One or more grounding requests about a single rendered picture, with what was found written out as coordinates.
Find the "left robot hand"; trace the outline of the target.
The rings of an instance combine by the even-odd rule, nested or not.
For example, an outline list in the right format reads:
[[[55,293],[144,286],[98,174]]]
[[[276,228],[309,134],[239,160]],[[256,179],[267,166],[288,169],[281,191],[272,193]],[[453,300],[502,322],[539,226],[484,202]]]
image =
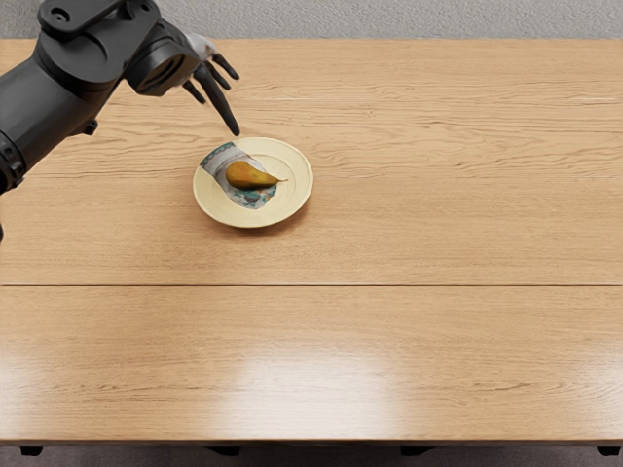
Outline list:
[[[192,73],[192,78],[201,86],[204,95],[190,81],[187,81],[183,88],[201,104],[204,104],[205,100],[208,99],[229,131],[234,136],[240,135],[238,121],[223,92],[223,90],[230,90],[231,85],[214,67],[214,64],[217,64],[233,80],[239,79],[238,72],[220,53],[212,40],[199,33],[186,33],[185,37],[191,49],[200,59],[198,66]]]

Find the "cream plate with printed pattern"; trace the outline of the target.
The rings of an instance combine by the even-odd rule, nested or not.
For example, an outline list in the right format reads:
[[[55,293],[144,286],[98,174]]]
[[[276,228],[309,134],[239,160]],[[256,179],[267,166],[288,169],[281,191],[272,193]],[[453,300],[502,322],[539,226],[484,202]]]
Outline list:
[[[264,189],[238,190],[225,178],[225,168],[237,160],[279,181]],[[206,155],[193,178],[195,200],[213,220],[231,227],[252,229],[277,224],[308,201],[313,172],[295,147],[268,137],[243,137],[224,143]]]

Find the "yellow-brown pear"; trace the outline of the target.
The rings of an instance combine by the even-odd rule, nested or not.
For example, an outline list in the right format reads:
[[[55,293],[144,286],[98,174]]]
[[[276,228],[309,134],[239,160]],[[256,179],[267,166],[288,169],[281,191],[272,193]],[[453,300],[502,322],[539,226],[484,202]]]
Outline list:
[[[279,179],[245,161],[230,163],[225,170],[225,178],[232,187],[239,190],[266,189],[285,182],[285,179]]]

